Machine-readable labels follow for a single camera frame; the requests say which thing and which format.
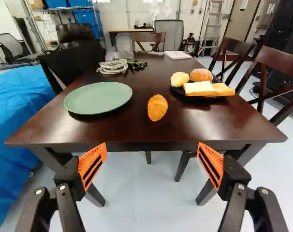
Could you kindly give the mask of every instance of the bread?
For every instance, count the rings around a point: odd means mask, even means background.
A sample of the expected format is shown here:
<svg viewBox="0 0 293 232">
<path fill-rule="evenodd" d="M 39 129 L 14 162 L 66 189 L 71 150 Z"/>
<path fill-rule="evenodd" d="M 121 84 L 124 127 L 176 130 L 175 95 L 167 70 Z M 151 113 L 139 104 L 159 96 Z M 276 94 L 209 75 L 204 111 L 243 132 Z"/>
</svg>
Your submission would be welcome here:
<svg viewBox="0 0 293 232">
<path fill-rule="evenodd" d="M 183 85 L 186 96 L 210 96 L 217 91 L 209 81 L 185 83 Z"/>
<path fill-rule="evenodd" d="M 160 94 L 156 94 L 148 100 L 147 114 L 151 121 L 156 122 L 165 116 L 168 110 L 167 100 Z"/>
<path fill-rule="evenodd" d="M 190 80 L 194 82 L 213 81 L 213 74 L 208 69 L 194 69 L 190 73 Z"/>
<path fill-rule="evenodd" d="M 190 76 L 185 72 L 176 72 L 170 78 L 172 87 L 181 87 L 190 80 Z"/>
<path fill-rule="evenodd" d="M 235 94 L 235 91 L 224 83 L 216 83 L 212 84 L 212 86 L 217 91 L 217 93 L 209 97 L 233 96 Z"/>
</svg>

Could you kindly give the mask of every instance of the coiled cable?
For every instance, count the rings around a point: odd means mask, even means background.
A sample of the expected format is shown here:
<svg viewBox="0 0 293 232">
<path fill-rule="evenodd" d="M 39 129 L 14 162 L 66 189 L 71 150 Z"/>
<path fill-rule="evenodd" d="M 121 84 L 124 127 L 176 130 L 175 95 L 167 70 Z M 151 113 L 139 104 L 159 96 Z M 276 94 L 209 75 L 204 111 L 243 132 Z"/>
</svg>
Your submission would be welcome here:
<svg viewBox="0 0 293 232">
<path fill-rule="evenodd" d="M 128 63 L 125 59 L 118 59 L 109 62 L 100 63 L 100 68 L 97 72 L 105 75 L 114 75 L 118 73 L 125 73 L 128 69 Z"/>
</svg>

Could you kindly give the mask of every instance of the white floor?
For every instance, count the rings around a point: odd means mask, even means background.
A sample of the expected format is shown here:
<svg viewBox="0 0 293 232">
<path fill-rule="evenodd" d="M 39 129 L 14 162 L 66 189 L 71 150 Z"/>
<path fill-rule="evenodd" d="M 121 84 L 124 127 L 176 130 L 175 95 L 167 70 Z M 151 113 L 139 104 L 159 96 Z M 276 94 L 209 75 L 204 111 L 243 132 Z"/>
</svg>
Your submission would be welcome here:
<svg viewBox="0 0 293 232">
<path fill-rule="evenodd" d="M 199 58 L 208 67 L 210 58 Z M 243 76 L 249 66 L 245 62 L 236 80 Z M 213 72 L 218 73 L 217 62 Z M 252 77 L 241 96 L 250 100 Z M 264 115 L 271 118 L 280 105 L 271 101 L 265 104 Z M 267 145 L 251 160 L 246 169 L 252 175 L 249 186 L 263 186 L 273 190 L 280 202 L 289 230 L 293 232 L 293 118 L 279 125 L 288 137 L 281 144 Z M 152 164 L 147 165 L 144 152 L 109 153 L 108 159 L 94 180 L 97 189 L 106 199 L 104 208 L 97 208 L 88 200 L 77 203 L 84 226 L 88 232 L 215 232 L 226 206 L 215 196 L 205 206 L 197 206 L 195 198 L 207 176 L 197 159 L 191 159 L 181 181 L 174 182 L 174 174 L 181 152 L 152 152 Z M 0 232 L 14 231 L 19 218 L 25 192 L 40 186 L 52 188 L 53 172 L 43 167 L 25 185 L 20 198 L 13 204 Z M 61 232 L 56 212 L 50 231 Z M 243 232 L 253 231 L 251 218 L 245 214 Z"/>
</svg>

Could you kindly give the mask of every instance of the green plate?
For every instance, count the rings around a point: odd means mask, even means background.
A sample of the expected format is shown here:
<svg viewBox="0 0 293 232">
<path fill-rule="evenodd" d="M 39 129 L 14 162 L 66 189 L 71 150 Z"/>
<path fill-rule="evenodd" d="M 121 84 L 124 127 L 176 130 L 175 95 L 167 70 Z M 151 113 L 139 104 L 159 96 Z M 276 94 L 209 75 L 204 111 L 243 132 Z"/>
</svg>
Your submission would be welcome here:
<svg viewBox="0 0 293 232">
<path fill-rule="evenodd" d="M 75 114 L 96 115 L 124 105 L 132 97 L 132 89 L 119 82 L 99 82 L 82 86 L 64 99 L 65 108 Z"/>
</svg>

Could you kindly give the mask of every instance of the aluminum ladder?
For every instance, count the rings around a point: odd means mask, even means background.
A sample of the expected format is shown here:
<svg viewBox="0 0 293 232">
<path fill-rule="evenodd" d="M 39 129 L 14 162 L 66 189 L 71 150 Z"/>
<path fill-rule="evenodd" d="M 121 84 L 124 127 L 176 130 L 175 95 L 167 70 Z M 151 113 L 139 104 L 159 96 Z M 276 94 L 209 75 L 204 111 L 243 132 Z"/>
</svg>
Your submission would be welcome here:
<svg viewBox="0 0 293 232">
<path fill-rule="evenodd" d="M 199 38 L 200 44 L 199 44 L 199 52 L 198 55 L 205 55 L 205 49 L 211 48 L 218 48 L 219 47 L 219 41 L 220 41 L 220 28 L 221 28 L 221 21 L 222 21 L 222 5 L 224 1 L 223 0 L 210 0 L 208 10 L 205 11 L 206 17 L 203 21 L 202 28 L 201 28 L 201 35 L 203 35 L 202 38 Z M 214 5 L 218 5 L 218 10 L 216 12 L 212 12 L 212 8 Z M 210 17 L 215 18 L 216 24 L 210 24 Z M 208 29 L 214 28 L 215 34 L 208 35 Z M 212 40 L 212 46 L 206 46 L 206 41 Z"/>
</svg>

